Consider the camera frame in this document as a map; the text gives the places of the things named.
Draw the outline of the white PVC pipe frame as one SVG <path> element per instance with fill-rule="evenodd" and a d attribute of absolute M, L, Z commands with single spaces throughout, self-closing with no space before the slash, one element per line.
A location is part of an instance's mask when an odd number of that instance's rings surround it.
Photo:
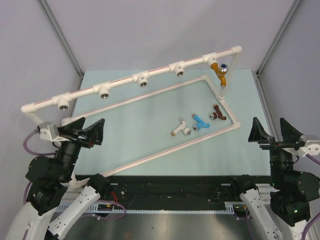
<path fill-rule="evenodd" d="M 102 82 L 96 85 L 93 85 L 89 88 L 74 91 L 74 92 L 66 92 L 60 95 L 56 95 L 51 97 L 50 99 L 36 102 L 36 103 L 29 103 L 23 105 L 20 110 L 22 113 L 24 113 L 28 118 L 30 118 L 33 122 L 35 122 L 37 125 L 43 123 L 43 120 L 37 115 L 37 111 L 40 109 L 47 108 L 49 106 L 56 105 L 59 109 L 63 109 L 69 106 L 69 102 L 72 100 L 76 100 L 78 98 L 88 96 L 91 94 L 98 94 L 101 98 L 105 99 L 109 95 L 109 91 L 113 88 L 130 84 L 130 83 L 138 83 L 140 86 L 144 86 L 148 83 L 148 78 L 166 74 L 166 73 L 174 73 L 177 77 L 181 77 L 186 67 L 190 67 L 193 65 L 198 64 L 208 64 L 208 66 L 211 68 L 211 64 L 217 62 L 218 65 L 226 64 L 228 65 L 228 72 L 226 74 L 226 83 L 232 79 L 235 67 L 238 62 L 238 58 L 242 52 L 241 46 L 234 46 L 230 49 L 220 51 L 220 52 L 212 52 L 209 54 L 205 54 L 201 57 L 197 57 L 194 59 L 190 59 L 187 61 L 178 61 L 175 63 L 171 63 L 167 66 L 160 67 L 157 69 L 149 70 L 149 71 L 141 71 L 138 73 L 135 73 L 131 76 L 114 80 L 114 81 L 107 81 Z M 204 141 L 207 141 L 209 139 L 218 137 L 220 135 L 226 134 L 231 131 L 236 131 L 241 127 L 241 124 L 239 120 L 234 116 L 230 108 L 228 107 L 226 101 L 225 101 L 225 94 L 227 90 L 227 86 L 224 89 L 217 90 L 214 84 L 212 83 L 210 77 L 208 75 L 202 75 L 198 78 L 187 80 L 181 83 L 177 83 L 162 89 L 155 90 L 153 92 L 149 92 L 140 96 L 133 97 L 131 99 L 124 100 L 122 102 L 118 102 L 100 109 L 93 110 L 91 112 L 84 113 L 82 116 L 84 118 L 90 117 L 99 113 L 103 113 L 112 109 L 116 109 L 140 100 L 144 100 L 162 93 L 169 92 L 174 89 L 178 89 L 181 87 L 185 87 L 190 84 L 194 84 L 199 81 L 204 81 L 209 86 L 211 91 L 213 92 L 216 100 L 219 102 L 219 105 L 225 110 L 227 113 L 229 119 L 231 120 L 232 124 L 224 129 L 218 130 L 216 132 L 210 133 L 208 135 L 205 135 L 203 137 L 197 138 L 195 140 L 191 140 L 189 142 L 186 142 L 184 144 L 175 146 L 173 148 L 164 150 L 162 152 L 159 152 L 157 154 L 142 158 L 140 160 L 137 160 L 135 162 L 132 162 L 130 164 L 118 167 L 116 169 L 104 172 L 102 175 L 104 177 L 110 177 L 112 175 L 118 174 L 120 172 L 129 170 L 133 167 L 137 167 L 142 164 L 146 164 L 148 162 L 151 162 L 153 160 L 159 159 L 161 157 L 167 156 L 169 154 L 175 153 L 177 151 L 189 148 L 191 146 L 194 146 L 196 144 L 202 143 Z"/>

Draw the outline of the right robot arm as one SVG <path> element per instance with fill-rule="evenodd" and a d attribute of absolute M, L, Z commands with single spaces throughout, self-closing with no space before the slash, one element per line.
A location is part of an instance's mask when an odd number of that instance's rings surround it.
<path fill-rule="evenodd" d="M 320 197 L 320 178 L 313 173 L 294 169 L 297 158 L 307 157 L 315 163 L 320 154 L 320 139 L 306 135 L 280 118 L 282 141 L 277 141 L 263 128 L 257 117 L 252 119 L 249 142 L 257 142 L 262 150 L 269 152 L 270 208 L 277 216 L 277 226 L 263 204 L 259 188 L 250 175 L 237 176 L 231 181 L 230 194 L 247 207 L 264 240 L 305 240 L 312 224 L 320 217 L 311 218 L 310 202 Z"/>

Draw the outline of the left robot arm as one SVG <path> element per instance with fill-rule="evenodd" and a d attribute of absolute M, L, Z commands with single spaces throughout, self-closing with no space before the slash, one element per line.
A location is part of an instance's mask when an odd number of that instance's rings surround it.
<path fill-rule="evenodd" d="M 110 196 L 110 181 L 97 173 L 92 175 L 82 192 L 56 220 L 52 216 L 68 190 L 65 185 L 72 173 L 81 148 L 102 145 L 105 119 L 84 128 L 85 117 L 58 127 L 42 122 L 34 131 L 42 140 L 59 142 L 55 153 L 39 154 L 29 164 L 25 177 L 31 183 L 26 203 L 8 231 L 8 240 L 62 240 L 83 213 L 98 200 Z"/>

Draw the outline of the orange water faucet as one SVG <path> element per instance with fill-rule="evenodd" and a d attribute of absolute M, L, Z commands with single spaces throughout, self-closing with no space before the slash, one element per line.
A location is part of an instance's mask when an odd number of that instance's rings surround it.
<path fill-rule="evenodd" d="M 210 65 L 210 68 L 215 72 L 217 78 L 220 80 L 220 87 L 224 89 L 227 86 L 226 74 L 229 71 L 229 66 L 225 63 L 218 65 L 214 62 Z"/>

